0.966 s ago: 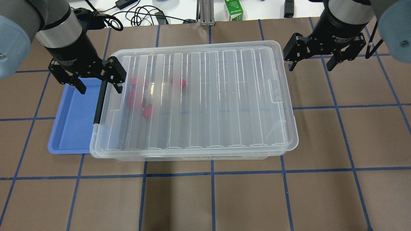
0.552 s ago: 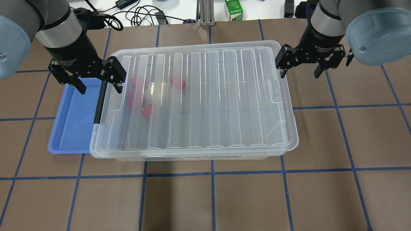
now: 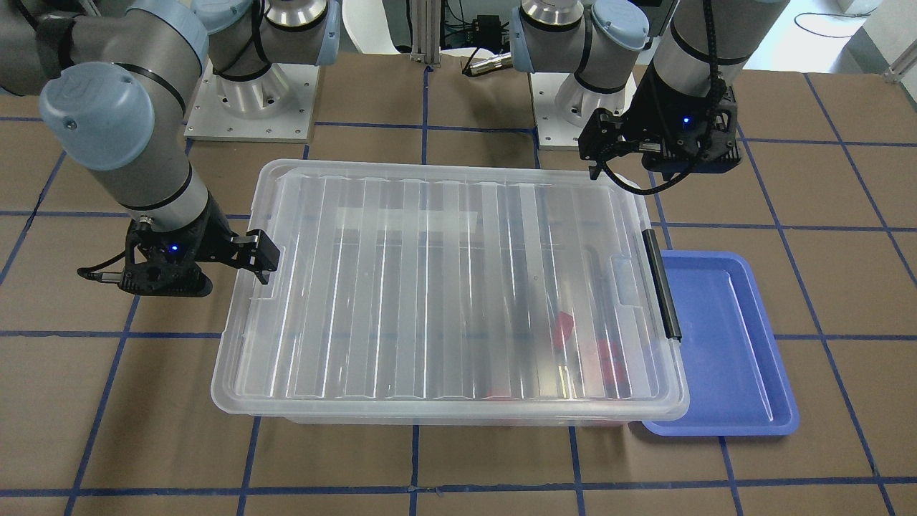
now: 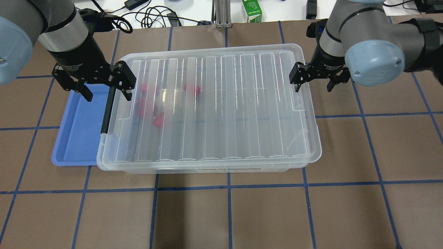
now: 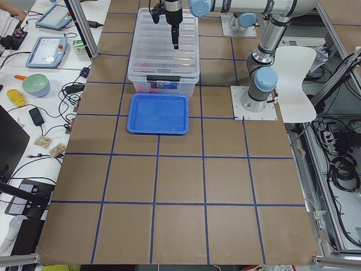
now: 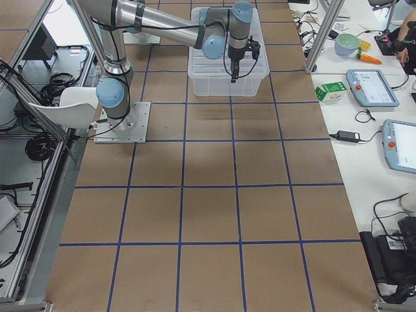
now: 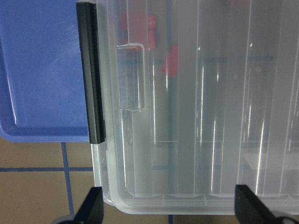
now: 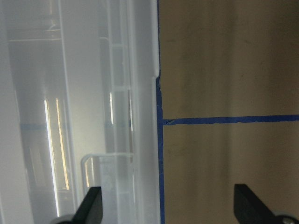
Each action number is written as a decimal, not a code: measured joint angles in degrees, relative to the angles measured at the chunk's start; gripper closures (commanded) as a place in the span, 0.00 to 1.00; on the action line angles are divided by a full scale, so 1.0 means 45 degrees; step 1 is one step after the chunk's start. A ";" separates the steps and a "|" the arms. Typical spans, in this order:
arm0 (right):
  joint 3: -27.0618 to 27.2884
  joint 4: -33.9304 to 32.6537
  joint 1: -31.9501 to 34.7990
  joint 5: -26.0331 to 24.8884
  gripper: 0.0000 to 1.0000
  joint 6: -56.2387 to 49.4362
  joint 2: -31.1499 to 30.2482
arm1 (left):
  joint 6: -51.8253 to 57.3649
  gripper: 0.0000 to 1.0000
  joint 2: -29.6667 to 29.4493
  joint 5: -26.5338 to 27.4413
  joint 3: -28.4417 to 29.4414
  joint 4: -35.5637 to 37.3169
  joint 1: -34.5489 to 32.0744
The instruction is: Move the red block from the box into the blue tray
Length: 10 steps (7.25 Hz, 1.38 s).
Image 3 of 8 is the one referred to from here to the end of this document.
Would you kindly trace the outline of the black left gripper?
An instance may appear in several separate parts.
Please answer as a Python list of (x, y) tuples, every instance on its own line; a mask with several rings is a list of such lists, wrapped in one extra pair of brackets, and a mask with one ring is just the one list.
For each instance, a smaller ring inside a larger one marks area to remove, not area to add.
[[(666, 180), (686, 170), (694, 158), (694, 173), (726, 173), (742, 161), (736, 144), (738, 105), (731, 86), (718, 80), (722, 96), (711, 108), (708, 95), (692, 97), (667, 85), (649, 68), (636, 88), (628, 109), (628, 138), (661, 147), (642, 157), (643, 166)], [(631, 153), (621, 132), (623, 118), (609, 109), (595, 109), (579, 136), (580, 159), (590, 180), (597, 180), (608, 161)]]

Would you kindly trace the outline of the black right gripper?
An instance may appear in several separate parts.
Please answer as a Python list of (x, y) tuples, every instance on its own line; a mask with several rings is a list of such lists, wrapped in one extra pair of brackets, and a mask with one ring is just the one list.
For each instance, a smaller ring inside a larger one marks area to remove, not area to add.
[(222, 210), (207, 204), (191, 223), (175, 231), (153, 231), (148, 223), (129, 223), (125, 266), (118, 287), (137, 296), (206, 297), (213, 282), (201, 262), (226, 262), (251, 272), (262, 285), (277, 271), (279, 248), (265, 231), (232, 231)]

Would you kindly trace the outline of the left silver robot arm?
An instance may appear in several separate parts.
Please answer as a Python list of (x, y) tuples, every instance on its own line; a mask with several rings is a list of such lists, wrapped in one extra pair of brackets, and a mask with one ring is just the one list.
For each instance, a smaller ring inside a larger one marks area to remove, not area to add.
[[(577, 152), (590, 179), (650, 195), (691, 174), (721, 174), (742, 161), (734, 80), (788, 6), (786, 1), (679, 1), (654, 38), (630, 1), (521, 1), (509, 20), (513, 65), (567, 76)], [(626, 109), (638, 55), (656, 41)]]

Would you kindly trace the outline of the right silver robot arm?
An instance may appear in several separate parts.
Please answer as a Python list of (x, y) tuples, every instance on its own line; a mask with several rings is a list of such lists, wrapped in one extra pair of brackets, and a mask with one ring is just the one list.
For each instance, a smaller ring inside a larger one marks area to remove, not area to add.
[(261, 110), (287, 88), (282, 63), (331, 65), (340, 1), (4, 1), (2, 94), (37, 97), (46, 127), (131, 220), (118, 258), (77, 271), (137, 296), (204, 297), (204, 262), (263, 285), (281, 252), (261, 229), (233, 232), (177, 143), (207, 68), (261, 88)]

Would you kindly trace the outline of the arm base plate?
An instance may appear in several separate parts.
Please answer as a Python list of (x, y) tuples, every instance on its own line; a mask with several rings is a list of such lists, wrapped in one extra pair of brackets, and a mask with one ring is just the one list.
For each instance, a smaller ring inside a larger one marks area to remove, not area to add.
[(597, 108), (622, 115), (630, 107), (636, 83), (632, 75), (623, 89), (599, 94), (585, 89), (572, 73), (530, 73), (532, 108), (541, 148), (575, 151), (586, 122)]
[(223, 143), (308, 143), (321, 67), (275, 63), (265, 75), (232, 82), (209, 65), (188, 109), (184, 136)]

